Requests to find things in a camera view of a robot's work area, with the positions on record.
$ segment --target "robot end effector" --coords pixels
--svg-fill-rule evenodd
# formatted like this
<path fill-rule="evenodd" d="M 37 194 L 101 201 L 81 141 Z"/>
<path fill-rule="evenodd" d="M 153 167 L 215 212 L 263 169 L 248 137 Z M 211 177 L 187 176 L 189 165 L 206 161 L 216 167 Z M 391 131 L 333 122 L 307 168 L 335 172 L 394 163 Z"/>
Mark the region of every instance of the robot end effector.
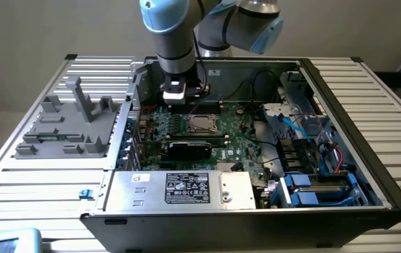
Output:
<path fill-rule="evenodd" d="M 140 9 L 165 72 L 161 89 L 167 104 L 185 104 L 210 92 L 208 84 L 199 81 L 195 65 L 196 25 L 204 51 L 235 46 L 262 54 L 282 30 L 276 0 L 242 0 L 239 6 L 235 0 L 140 0 Z"/>

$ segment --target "power supply label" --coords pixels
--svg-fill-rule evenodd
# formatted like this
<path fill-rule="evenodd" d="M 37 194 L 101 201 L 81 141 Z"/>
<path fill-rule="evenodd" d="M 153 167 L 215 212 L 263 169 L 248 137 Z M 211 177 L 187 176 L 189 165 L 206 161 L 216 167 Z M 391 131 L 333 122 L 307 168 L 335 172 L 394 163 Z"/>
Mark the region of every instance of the power supply label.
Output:
<path fill-rule="evenodd" d="M 164 202 L 168 204 L 210 203 L 208 173 L 167 173 Z"/>

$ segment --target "gray wall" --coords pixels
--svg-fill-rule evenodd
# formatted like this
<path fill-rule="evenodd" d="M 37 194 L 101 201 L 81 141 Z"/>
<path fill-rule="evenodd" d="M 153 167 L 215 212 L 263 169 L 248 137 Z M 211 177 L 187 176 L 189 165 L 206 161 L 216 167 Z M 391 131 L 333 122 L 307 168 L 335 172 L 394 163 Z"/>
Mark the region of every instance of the gray wall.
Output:
<path fill-rule="evenodd" d="M 279 0 L 286 25 L 268 56 L 401 62 L 401 0 Z M 0 110 L 25 111 L 68 53 L 152 55 L 137 0 L 0 0 Z M 235 51 L 235 55 L 248 55 Z"/>

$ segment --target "capacitor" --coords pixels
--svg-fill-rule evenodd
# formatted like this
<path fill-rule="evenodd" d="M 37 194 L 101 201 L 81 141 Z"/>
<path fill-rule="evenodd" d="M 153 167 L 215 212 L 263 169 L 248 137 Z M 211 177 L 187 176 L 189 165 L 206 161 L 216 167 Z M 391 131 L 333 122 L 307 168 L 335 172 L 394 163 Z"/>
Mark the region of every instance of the capacitor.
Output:
<path fill-rule="evenodd" d="M 236 115 L 243 115 L 244 114 L 244 110 L 243 109 L 236 109 L 235 113 L 236 113 Z"/>

